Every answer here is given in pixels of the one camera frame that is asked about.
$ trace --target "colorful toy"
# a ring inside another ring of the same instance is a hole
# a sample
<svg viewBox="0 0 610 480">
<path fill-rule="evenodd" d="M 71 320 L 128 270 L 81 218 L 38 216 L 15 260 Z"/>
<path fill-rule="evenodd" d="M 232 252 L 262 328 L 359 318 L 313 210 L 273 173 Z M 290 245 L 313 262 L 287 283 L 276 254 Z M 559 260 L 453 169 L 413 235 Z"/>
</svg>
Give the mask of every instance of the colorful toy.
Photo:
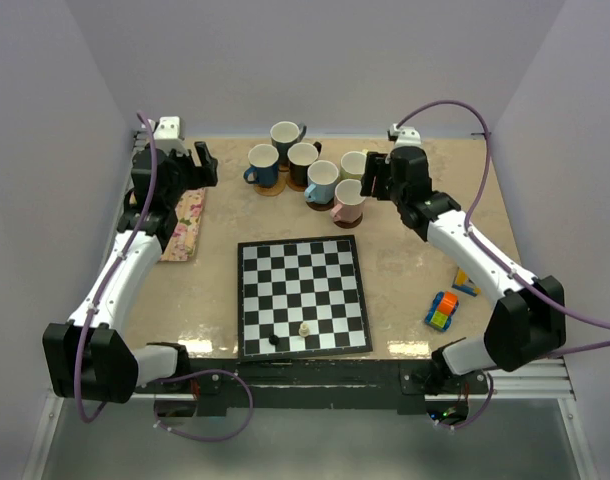
<svg viewBox="0 0 610 480">
<path fill-rule="evenodd" d="M 438 292 L 432 308 L 425 317 L 425 323 L 436 330 L 444 332 L 452 324 L 452 315 L 458 309 L 458 297 L 451 292 Z"/>
<path fill-rule="evenodd" d="M 474 285 L 474 282 L 469 279 L 467 274 L 461 270 L 460 267 L 456 272 L 456 276 L 454 277 L 452 288 L 471 295 L 472 297 L 475 297 L 481 293 L 481 289 Z"/>
</svg>

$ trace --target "chessboard border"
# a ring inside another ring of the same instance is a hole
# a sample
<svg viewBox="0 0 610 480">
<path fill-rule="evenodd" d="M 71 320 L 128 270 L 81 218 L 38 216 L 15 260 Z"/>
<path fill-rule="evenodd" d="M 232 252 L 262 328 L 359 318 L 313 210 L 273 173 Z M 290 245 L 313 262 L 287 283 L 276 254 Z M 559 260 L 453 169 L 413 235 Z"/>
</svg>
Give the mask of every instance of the chessboard border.
<svg viewBox="0 0 610 480">
<path fill-rule="evenodd" d="M 361 307 L 363 317 L 363 332 L 365 332 L 365 345 L 357 347 L 337 347 L 313 352 L 304 350 L 301 352 L 279 352 L 279 353 L 264 353 L 253 356 L 245 356 L 244 348 L 245 341 L 243 337 L 243 329 L 245 326 L 244 318 L 244 299 L 245 286 L 243 284 L 243 249 L 245 247 L 258 247 L 266 245 L 282 245 L 287 243 L 314 243 L 325 241 L 343 241 L 347 240 L 350 243 L 352 251 L 352 263 L 354 266 L 354 276 L 356 277 L 356 290 L 358 291 L 358 300 Z M 326 237 L 307 237 L 307 238 L 286 238 L 282 240 L 261 240 L 256 242 L 241 242 L 238 244 L 238 359 L 241 362 L 258 362 L 265 360 L 289 360 L 292 358 L 318 358 L 327 357 L 330 355 L 349 355 L 354 353 L 369 353 L 374 349 L 372 347 L 372 334 L 369 328 L 369 316 L 367 315 L 367 306 L 365 305 L 365 292 L 363 291 L 363 277 L 361 269 L 358 265 L 358 247 L 356 245 L 356 237 L 354 235 L 333 235 Z"/>
</svg>

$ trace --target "gray floor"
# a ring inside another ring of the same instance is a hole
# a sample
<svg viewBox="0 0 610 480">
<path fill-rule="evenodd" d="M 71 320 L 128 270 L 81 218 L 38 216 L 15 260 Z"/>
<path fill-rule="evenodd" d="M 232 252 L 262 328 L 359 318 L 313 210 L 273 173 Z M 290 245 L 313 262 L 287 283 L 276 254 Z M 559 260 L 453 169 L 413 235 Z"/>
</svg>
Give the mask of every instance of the gray floor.
<svg viewBox="0 0 610 480">
<path fill-rule="evenodd" d="M 184 428 L 225 433 L 244 414 Z M 575 479 L 560 417 L 555 400 L 496 400 L 450 434 L 388 411 L 257 410 L 237 438 L 201 444 L 153 429 L 151 400 L 110 405 L 92 425 L 67 401 L 44 479 Z"/>
</svg>

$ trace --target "table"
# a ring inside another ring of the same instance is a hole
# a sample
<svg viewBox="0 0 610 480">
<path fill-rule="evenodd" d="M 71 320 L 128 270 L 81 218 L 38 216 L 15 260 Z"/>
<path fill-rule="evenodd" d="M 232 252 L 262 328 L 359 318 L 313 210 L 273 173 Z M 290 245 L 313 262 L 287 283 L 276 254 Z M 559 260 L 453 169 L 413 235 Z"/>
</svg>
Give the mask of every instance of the table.
<svg viewBox="0 0 610 480">
<path fill-rule="evenodd" d="M 191 138 L 206 141 L 219 160 L 219 183 L 208 189 L 197 252 L 184 263 L 159 263 L 145 279 L 132 309 L 125 340 L 132 349 L 147 342 L 184 344 L 191 357 L 232 358 L 237 341 L 237 244 L 270 239 L 356 236 L 374 350 L 335 358 L 420 359 L 454 340 L 481 334 L 491 308 L 481 296 L 455 292 L 460 300 L 452 326 L 440 333 L 423 319 L 438 291 L 449 289 L 455 262 L 422 242 L 401 223 L 391 202 L 368 199 L 363 222 L 353 230 L 335 226 L 328 212 L 307 207 L 289 187 L 263 197 L 242 179 L 247 152 L 264 138 Z M 385 139 L 308 138 L 323 144 L 321 158 L 340 164 L 351 150 L 391 150 Z M 480 139 L 426 139 L 434 188 L 463 208 L 473 200 L 483 171 Z M 518 259 L 494 171 L 474 224 L 501 250 Z"/>
</svg>

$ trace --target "black mug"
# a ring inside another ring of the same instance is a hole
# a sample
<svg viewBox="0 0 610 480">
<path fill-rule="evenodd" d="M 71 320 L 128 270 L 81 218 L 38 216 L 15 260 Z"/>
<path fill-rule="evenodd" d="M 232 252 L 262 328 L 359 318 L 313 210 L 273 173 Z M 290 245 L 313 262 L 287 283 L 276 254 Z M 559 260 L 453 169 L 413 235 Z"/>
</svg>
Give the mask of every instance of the black mug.
<svg viewBox="0 0 610 480">
<path fill-rule="evenodd" d="M 272 145 L 278 150 L 278 164 L 282 167 L 289 165 L 287 152 L 289 149 L 300 142 L 305 133 L 307 126 L 303 123 L 296 125 L 294 122 L 278 122 L 269 131 L 272 137 Z"/>
<path fill-rule="evenodd" d="M 289 159 L 289 176 L 299 187 L 307 187 L 307 169 L 318 160 L 323 146 L 320 142 L 297 143 L 287 152 Z"/>
</svg>

